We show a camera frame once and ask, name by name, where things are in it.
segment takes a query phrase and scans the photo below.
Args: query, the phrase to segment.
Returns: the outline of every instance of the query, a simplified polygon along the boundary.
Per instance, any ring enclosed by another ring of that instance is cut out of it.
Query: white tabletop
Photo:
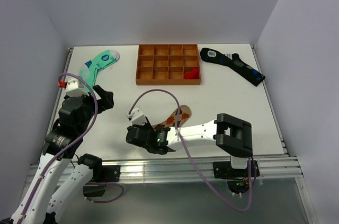
[[[245,63],[257,68],[249,44],[200,44],[199,51],[203,47],[222,53],[238,53]],[[107,49],[119,52],[120,60],[99,71],[96,84],[114,93],[114,108],[98,115],[94,127],[78,148],[78,155],[88,153],[104,160],[186,157],[184,150],[167,155],[153,155],[125,141],[127,127],[131,125],[126,118],[127,112],[140,94],[153,88],[170,91],[181,105],[191,108],[192,116],[183,127],[205,123],[216,119],[218,113],[227,113],[252,124],[254,155],[284,153],[262,84],[255,87],[227,67],[200,61],[201,85],[137,86],[135,78],[138,46],[75,47],[68,72],[78,75],[85,62]],[[165,93],[149,93],[137,106],[151,124],[163,122],[176,109],[174,100]],[[190,152],[193,157],[229,156],[217,146],[191,147]]]

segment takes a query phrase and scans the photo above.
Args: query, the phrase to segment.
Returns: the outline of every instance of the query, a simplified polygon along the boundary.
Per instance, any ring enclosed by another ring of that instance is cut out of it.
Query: green sock
[[[94,59],[86,62],[80,69],[79,76],[84,79],[86,83],[93,87],[95,84],[97,72],[106,69],[113,63],[120,59],[120,55],[115,50],[106,50],[98,54]]]

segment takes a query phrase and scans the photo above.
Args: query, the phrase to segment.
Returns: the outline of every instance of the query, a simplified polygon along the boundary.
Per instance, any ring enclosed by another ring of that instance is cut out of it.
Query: wooden box
[[[184,74],[199,70],[198,79],[185,79]],[[200,85],[198,45],[139,45],[137,85]]]

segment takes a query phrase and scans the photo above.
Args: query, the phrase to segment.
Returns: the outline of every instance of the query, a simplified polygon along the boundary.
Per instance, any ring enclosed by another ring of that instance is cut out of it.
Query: brown wooden compartment box
[[[185,79],[192,69],[199,70],[198,79]],[[137,85],[200,85],[198,45],[139,45]]]

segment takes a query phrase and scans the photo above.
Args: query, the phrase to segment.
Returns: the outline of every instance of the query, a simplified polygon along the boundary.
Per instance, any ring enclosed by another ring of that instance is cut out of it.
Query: wall
[[[70,46],[256,43],[277,0],[42,0]]]
[[[0,0],[0,220],[19,203],[46,135],[66,48],[37,0]]]
[[[257,44],[287,147],[320,223],[337,223],[339,0],[279,0]]]

